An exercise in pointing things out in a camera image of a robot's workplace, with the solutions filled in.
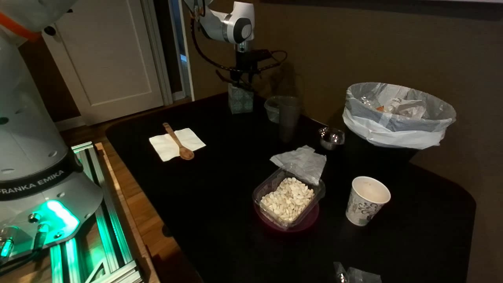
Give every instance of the white paper cup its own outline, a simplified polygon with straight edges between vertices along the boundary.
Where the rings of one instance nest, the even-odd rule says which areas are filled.
[[[350,185],[346,218],[357,226],[365,226],[391,199],[391,193],[387,185],[368,176],[355,177]]]

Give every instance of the white food in bowl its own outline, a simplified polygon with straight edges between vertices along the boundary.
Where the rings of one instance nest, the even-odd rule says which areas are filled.
[[[289,226],[314,198],[314,192],[295,177],[284,177],[276,190],[269,192],[259,201],[281,226]]]

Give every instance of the black table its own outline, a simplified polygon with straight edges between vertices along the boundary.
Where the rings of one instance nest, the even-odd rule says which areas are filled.
[[[380,273],[383,281],[465,281],[475,218],[473,198],[457,184],[409,163],[407,149],[385,149],[347,135],[325,152],[327,192],[305,232],[275,234],[256,217],[253,188],[275,166],[269,157],[309,144],[314,121],[300,119],[281,144],[262,105],[231,115],[226,96],[203,99],[111,126],[107,137],[207,283],[333,281],[333,261]],[[162,122],[192,127],[207,144],[190,162],[160,162],[148,138]],[[368,174],[393,198],[365,228],[344,217],[350,179]]]

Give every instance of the white door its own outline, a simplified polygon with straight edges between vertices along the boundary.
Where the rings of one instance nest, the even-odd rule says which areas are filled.
[[[88,124],[163,105],[140,0],[80,0],[44,41]]]

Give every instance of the plastic bag liner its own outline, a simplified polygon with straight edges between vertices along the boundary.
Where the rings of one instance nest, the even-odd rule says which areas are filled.
[[[344,124],[376,146],[438,146],[456,121],[448,102],[401,85],[363,82],[347,88]]]

